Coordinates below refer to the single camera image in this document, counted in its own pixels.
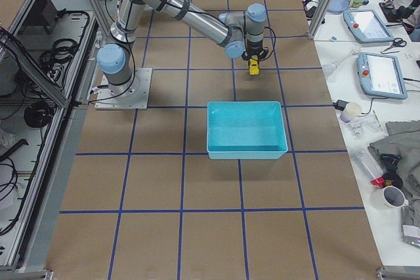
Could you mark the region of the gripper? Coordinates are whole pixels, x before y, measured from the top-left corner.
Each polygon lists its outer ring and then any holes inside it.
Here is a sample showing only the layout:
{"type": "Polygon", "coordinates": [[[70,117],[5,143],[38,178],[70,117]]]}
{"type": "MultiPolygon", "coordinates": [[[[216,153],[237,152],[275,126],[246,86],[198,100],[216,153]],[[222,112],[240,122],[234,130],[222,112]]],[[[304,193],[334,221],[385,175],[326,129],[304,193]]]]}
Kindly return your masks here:
{"type": "Polygon", "coordinates": [[[263,61],[268,58],[268,48],[263,47],[263,40],[260,41],[250,41],[245,40],[245,50],[241,56],[242,60],[248,61],[252,58],[263,61]]]}

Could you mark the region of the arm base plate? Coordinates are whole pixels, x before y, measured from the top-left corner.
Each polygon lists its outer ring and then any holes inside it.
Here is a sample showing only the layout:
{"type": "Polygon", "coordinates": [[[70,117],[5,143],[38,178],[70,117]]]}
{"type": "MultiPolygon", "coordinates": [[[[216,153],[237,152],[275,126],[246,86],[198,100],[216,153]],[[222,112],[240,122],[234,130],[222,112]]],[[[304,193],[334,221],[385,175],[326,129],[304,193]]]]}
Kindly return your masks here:
{"type": "Polygon", "coordinates": [[[103,75],[101,85],[106,87],[98,91],[99,101],[94,107],[97,110],[146,110],[151,81],[152,68],[137,68],[135,78],[121,86],[109,84],[103,75]]]}

